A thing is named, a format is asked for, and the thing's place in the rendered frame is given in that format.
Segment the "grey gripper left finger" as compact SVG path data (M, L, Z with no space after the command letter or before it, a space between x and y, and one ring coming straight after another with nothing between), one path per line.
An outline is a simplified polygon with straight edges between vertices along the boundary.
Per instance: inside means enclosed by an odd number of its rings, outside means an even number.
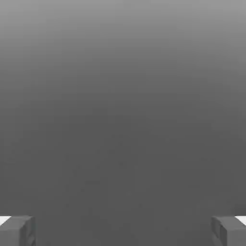
M0 215L0 246L36 246L35 217Z

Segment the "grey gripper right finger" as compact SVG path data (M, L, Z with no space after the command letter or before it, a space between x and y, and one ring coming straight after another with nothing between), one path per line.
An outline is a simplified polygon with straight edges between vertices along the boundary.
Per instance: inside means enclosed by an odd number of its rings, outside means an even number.
M246 246L246 216L211 217L213 246Z

